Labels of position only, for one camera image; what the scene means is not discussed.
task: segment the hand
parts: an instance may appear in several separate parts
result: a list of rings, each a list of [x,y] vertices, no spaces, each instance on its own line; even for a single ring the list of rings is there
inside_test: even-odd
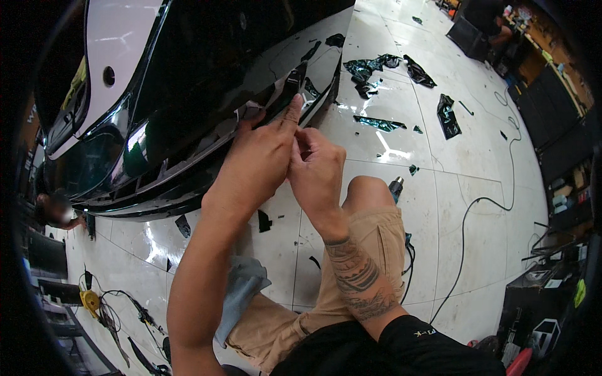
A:
[[[325,242],[349,235],[347,218],[339,205],[347,152],[317,129],[298,129],[293,141],[288,180],[299,206]]]
[[[202,206],[209,213],[237,216],[246,223],[283,183],[298,127],[303,100],[297,94],[270,124],[253,129],[265,116],[261,112],[238,124],[238,134]]]
[[[81,227],[84,228],[84,230],[88,229],[88,226],[86,226],[86,224],[85,224],[85,215],[84,214],[77,217],[76,221],[77,221],[77,224],[80,224]]]

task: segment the forearm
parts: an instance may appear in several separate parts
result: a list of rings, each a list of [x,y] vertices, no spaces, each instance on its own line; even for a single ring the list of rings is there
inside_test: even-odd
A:
[[[69,231],[71,229],[76,228],[80,224],[81,224],[81,222],[80,222],[80,219],[78,217],[78,218],[70,220],[67,224],[65,224],[64,226],[62,226],[61,229]]]
[[[202,218],[173,279],[167,308],[172,341],[185,347],[211,345],[222,317],[223,299],[239,219]]]
[[[327,242],[326,251],[347,308],[378,341],[391,320],[408,314],[399,305],[393,287],[353,238]]]

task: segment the knee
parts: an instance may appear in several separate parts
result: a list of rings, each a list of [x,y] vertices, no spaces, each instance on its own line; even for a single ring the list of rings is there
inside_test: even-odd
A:
[[[512,30],[510,30],[508,26],[502,26],[501,35],[505,36],[506,38],[510,38],[512,37]]]
[[[343,209],[354,213],[364,209],[395,206],[388,185],[378,177],[356,176],[347,186],[347,198]]]
[[[381,193],[382,191],[389,191],[387,184],[378,177],[359,175],[351,179],[347,186],[347,194],[349,193]]]

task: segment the yellow tool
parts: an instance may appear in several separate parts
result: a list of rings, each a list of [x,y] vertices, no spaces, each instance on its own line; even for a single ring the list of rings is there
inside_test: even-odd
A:
[[[98,295],[92,290],[80,291],[79,297],[81,299],[84,308],[90,311],[92,317],[98,319],[96,310],[101,306],[101,301],[98,299]]]

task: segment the black t-shirt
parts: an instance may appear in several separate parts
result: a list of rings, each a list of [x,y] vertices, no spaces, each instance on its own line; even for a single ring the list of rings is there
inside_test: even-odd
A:
[[[491,22],[504,13],[502,0],[470,0],[464,10],[464,17],[471,23]]]
[[[34,201],[41,193],[48,194],[46,184],[44,183],[44,163],[38,166],[36,176],[34,177]]]
[[[376,342],[357,321],[307,336],[271,376],[295,375],[505,375],[492,355],[439,333],[414,316],[391,321]]]

